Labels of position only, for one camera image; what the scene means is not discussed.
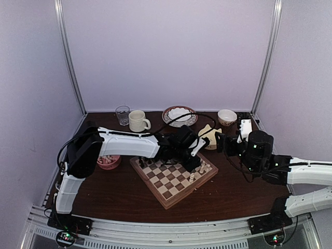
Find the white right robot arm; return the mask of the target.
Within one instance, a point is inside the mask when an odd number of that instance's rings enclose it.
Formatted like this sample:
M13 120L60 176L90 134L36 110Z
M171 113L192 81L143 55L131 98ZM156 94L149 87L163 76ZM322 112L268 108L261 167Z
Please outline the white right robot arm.
M248 136L229 137L216 132L217 151L244 176L259 177L273 185L322 185L323 189L303 195L276 198L266 225L277 229L289 218L331 207L331 162L304 160L272 152L274 138L255 130Z

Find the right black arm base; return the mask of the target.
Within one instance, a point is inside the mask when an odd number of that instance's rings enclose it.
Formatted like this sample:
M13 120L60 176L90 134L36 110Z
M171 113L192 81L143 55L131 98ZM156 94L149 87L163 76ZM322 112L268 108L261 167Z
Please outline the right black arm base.
M285 226L290 226L293 224L293 220L285 213L274 213L264 216L258 216L250 218L247 222L251 234L259 234L278 230L282 229Z

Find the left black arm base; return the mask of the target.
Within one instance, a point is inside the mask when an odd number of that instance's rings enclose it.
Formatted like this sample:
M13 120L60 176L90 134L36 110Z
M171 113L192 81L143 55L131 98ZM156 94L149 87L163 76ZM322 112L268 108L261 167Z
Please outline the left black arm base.
M54 213L48 219L47 225L52 228L88 236L92 228L92 220L71 214Z

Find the white chess knight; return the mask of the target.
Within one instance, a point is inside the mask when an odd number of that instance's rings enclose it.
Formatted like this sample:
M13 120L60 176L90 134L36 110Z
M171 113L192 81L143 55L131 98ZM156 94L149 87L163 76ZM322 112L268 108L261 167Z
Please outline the white chess knight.
M204 170L205 170L205 164L203 164L203 165L200 167L200 171L199 171L199 173L200 173L200 174L203 174L203 173L204 173Z

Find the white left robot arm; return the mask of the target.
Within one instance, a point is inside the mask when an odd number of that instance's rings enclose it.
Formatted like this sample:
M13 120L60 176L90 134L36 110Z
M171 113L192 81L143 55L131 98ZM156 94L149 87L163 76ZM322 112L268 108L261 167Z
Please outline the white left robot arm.
M55 197L55 223L63 230L73 228L75 220L69 214L74 200L82 182L93 174L99 157L120 155L174 160L191 172L200 164L197 153L208 143L186 125L169 134L132 133L94 126L79 130L61 148L66 151L64 159L57 160L63 180Z

